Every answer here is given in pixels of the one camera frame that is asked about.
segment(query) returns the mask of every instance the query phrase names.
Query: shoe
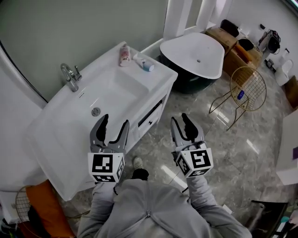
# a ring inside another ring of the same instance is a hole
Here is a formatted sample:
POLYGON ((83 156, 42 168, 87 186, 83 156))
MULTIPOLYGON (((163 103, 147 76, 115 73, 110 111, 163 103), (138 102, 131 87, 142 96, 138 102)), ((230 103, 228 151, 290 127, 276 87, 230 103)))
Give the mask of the shoe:
POLYGON ((143 169, 143 161, 140 157, 136 156, 134 157, 134 160, 133 160, 133 165, 134 165, 134 169, 143 169))

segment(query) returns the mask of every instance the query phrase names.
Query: gray jacket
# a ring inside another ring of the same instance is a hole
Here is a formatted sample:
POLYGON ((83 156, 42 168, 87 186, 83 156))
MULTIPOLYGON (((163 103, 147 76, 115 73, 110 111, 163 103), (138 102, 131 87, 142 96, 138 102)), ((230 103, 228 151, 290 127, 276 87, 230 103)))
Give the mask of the gray jacket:
POLYGON ((98 184, 78 238, 251 238, 216 204, 204 176, 188 178, 187 184, 190 201, 177 188, 140 179, 124 181, 115 198, 115 184, 98 184))

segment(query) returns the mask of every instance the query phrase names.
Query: faucet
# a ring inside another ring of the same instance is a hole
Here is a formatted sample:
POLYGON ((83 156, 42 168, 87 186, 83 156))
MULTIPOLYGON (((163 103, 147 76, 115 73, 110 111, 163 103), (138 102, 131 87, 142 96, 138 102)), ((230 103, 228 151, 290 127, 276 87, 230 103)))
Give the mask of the faucet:
POLYGON ((72 69, 67 64, 62 63, 60 65, 60 68, 66 78, 67 85, 70 88, 70 90, 73 92, 78 91, 79 86, 77 85, 77 81, 79 81, 82 78, 82 76, 79 73, 78 67, 74 66, 76 74, 74 74, 72 69))

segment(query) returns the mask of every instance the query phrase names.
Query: white cube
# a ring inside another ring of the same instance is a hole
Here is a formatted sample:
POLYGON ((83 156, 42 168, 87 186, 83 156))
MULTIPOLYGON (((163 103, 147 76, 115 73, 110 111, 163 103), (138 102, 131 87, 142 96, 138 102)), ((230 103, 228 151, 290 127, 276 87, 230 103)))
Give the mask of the white cube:
POLYGON ((213 168, 211 149, 181 151, 176 163, 187 178, 205 175, 213 168))
POLYGON ((88 153, 89 174, 95 182, 119 182, 124 165, 123 153, 88 153))

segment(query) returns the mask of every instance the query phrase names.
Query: black bathtub exterior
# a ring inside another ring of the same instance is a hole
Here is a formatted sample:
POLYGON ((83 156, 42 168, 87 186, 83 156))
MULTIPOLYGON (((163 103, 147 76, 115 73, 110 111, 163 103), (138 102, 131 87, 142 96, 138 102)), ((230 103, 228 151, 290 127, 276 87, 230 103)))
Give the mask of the black bathtub exterior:
POLYGON ((187 70, 174 64, 162 52, 160 52, 160 61, 163 65, 178 73, 178 77, 173 84, 173 89, 178 92, 184 94, 197 93, 206 89, 216 81, 216 79, 207 79, 188 72, 187 70))

